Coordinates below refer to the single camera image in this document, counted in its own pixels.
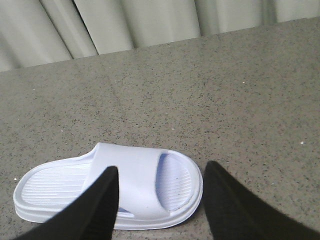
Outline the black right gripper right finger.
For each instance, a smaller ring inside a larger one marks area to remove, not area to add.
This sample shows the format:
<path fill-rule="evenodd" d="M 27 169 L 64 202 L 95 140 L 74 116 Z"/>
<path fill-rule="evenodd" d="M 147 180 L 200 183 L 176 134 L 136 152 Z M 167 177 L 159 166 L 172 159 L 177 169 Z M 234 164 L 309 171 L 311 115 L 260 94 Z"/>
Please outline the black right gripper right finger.
<path fill-rule="evenodd" d="M 318 240 L 320 233 L 276 210 L 209 161 L 203 204 L 215 240 Z"/>

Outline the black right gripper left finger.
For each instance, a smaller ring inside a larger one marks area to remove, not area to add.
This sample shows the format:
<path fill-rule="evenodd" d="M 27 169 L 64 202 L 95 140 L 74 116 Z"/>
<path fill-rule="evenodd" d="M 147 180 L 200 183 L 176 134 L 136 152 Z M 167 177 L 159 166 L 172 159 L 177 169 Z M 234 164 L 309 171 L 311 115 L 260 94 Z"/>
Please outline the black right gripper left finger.
<path fill-rule="evenodd" d="M 17 240 L 110 240 L 119 208 L 119 175 L 107 167 L 64 210 Z"/>

